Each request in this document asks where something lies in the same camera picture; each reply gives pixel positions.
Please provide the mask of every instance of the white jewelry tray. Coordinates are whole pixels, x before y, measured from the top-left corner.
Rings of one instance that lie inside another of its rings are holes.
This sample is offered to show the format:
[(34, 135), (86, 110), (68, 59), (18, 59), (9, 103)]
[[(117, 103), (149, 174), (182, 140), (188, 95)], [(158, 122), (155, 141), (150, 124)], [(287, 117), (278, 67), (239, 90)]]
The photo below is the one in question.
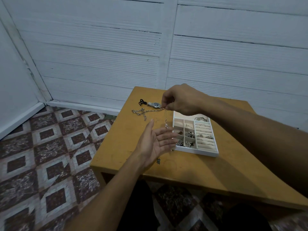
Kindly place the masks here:
[[(205, 120), (207, 120), (207, 122), (195, 120), (195, 118), (197, 117), (203, 117)], [(207, 116), (204, 116), (202, 114), (184, 116), (174, 111), (172, 127), (174, 127), (173, 132), (179, 133), (180, 131), (182, 131), (183, 135), (178, 134), (177, 139), (183, 140), (184, 146), (186, 141), (194, 143), (191, 147), (176, 146), (176, 151), (185, 151), (189, 153), (213, 157), (218, 156), (218, 149), (212, 129), (211, 120)], [(190, 132), (195, 135), (195, 138), (190, 138), (186, 136), (186, 134)], [(206, 136), (212, 136), (213, 139), (208, 139), (206, 138)]]

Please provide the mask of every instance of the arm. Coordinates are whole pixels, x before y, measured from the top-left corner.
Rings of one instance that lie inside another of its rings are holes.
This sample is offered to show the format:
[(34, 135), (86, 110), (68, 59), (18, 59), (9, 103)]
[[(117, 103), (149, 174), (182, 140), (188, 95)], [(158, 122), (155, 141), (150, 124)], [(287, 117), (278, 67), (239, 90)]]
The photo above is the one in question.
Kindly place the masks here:
[(308, 133), (236, 108), (187, 84), (166, 91), (162, 107), (210, 117), (285, 183), (308, 196)]
[(177, 133), (172, 128), (152, 130), (151, 120), (141, 135), (135, 151), (82, 212), (65, 227), (65, 231), (116, 230), (126, 204), (140, 174), (142, 174), (163, 153), (170, 151), (177, 143)]

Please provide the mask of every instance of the tile floor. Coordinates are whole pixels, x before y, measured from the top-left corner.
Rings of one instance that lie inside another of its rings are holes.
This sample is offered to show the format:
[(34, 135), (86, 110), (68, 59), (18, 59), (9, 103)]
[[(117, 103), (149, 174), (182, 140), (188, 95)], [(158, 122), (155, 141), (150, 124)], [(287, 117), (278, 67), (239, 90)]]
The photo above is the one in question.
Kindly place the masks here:
[[(0, 231), (61, 231), (99, 191), (89, 168), (115, 116), (45, 107), (0, 141)], [(214, 194), (148, 182), (158, 230), (218, 230), (225, 204)], [(305, 213), (271, 222), (308, 230)]]

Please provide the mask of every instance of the silver chain necklace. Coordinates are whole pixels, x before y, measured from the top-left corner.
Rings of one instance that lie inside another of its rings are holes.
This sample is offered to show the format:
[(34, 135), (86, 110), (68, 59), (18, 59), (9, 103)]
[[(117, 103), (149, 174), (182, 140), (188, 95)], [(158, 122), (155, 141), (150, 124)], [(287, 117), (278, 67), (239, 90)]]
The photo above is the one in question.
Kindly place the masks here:
[(147, 111), (144, 111), (144, 108), (141, 108), (140, 110), (132, 110), (132, 112), (136, 113), (137, 116), (142, 114), (144, 116), (144, 120), (146, 121), (147, 120), (147, 117), (145, 115), (146, 112), (159, 112), (159, 111), (163, 111), (163, 110), (164, 110), (164, 108), (163, 109), (158, 109), (158, 110), (147, 110)]

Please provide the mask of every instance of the person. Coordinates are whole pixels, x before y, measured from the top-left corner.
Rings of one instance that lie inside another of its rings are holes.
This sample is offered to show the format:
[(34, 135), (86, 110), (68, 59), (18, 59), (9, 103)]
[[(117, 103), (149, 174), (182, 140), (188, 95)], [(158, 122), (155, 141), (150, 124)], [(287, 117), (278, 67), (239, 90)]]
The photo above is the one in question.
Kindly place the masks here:
[[(187, 84), (168, 89), (161, 102), (163, 108), (183, 115), (210, 117), (274, 174), (308, 196), (308, 133), (236, 108)], [(157, 230), (159, 223), (151, 207), (152, 197), (144, 196), (151, 193), (144, 189), (142, 182), (136, 182), (161, 154), (175, 147), (177, 133), (171, 132), (172, 128), (152, 130), (153, 125), (151, 120), (118, 173), (78, 217), (66, 225), (66, 231)], [(250, 230), (271, 230), (264, 217), (244, 205), (228, 213), (231, 214), (223, 218), (221, 230), (247, 229), (237, 222), (238, 216), (242, 216), (241, 221), (245, 217), (246, 222), (255, 224)]]

